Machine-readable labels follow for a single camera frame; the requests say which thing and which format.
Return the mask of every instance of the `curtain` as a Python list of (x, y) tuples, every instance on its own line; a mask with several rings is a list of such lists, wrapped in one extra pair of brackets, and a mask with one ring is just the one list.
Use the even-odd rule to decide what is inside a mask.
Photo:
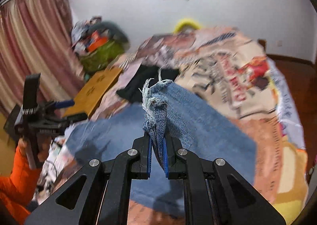
[(73, 98), (84, 85), (71, 49), (68, 0), (10, 0), (0, 7), (0, 111), (21, 106), (26, 75), (41, 73), (38, 100)]

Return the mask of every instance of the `black cloth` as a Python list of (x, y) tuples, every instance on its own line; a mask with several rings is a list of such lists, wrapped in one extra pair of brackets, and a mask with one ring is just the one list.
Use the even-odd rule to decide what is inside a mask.
[[(154, 78), (150, 81), (149, 86), (155, 85), (159, 81), (159, 67), (157, 66), (144, 66), (140, 65), (134, 77), (128, 83), (128, 85), (124, 89), (120, 89), (117, 91), (117, 94), (131, 103), (141, 103), (142, 102), (142, 92), (140, 92), (139, 88), (142, 90), (145, 81), (149, 78)], [(179, 75), (178, 69), (162, 69), (161, 77), (162, 80), (170, 79), (175, 80)]]

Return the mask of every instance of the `robotic arm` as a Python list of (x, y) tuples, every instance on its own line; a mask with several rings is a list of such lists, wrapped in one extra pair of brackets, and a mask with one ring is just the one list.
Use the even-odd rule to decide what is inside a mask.
[(87, 119), (86, 113), (58, 118), (54, 111), (74, 105), (73, 100), (37, 103), (41, 74), (27, 76), (24, 82), (23, 105), (15, 121), (15, 133), (27, 142), (27, 158), (30, 169), (38, 169), (43, 163), (37, 158), (42, 141), (48, 136), (64, 135), (70, 124)]
[[(208, 161), (165, 134), (168, 179), (182, 179), (186, 225), (284, 225), (285, 220), (229, 163)], [(25, 225), (126, 225), (132, 179), (151, 172), (148, 134), (106, 162), (93, 159), (27, 218)]]

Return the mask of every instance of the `wooden floor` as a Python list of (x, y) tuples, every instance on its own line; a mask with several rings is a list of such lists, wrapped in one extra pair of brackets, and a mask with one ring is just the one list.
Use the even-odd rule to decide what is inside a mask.
[(307, 171), (313, 166), (317, 155), (317, 75), (313, 67), (275, 60), (277, 68), (284, 74), (304, 128), (308, 154)]

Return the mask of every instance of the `pile of clothes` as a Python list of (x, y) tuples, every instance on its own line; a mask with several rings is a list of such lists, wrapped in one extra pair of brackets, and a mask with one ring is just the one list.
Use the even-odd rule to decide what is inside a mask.
[(110, 160), (131, 148), (146, 131), (157, 161), (149, 180), (133, 180), (131, 199), (182, 216), (182, 182), (165, 179), (168, 129), (200, 158), (224, 158), (285, 219), (301, 211), (307, 194), (302, 127), (285, 78), (257, 42), (230, 27), (155, 35), (112, 66), (123, 72), (91, 120), (73, 128), (63, 145), (72, 164), (55, 188), (89, 160)]
[(74, 52), (90, 76), (105, 69), (124, 52), (123, 45), (128, 43), (127, 36), (116, 24), (102, 21), (101, 17), (77, 22), (71, 38)]

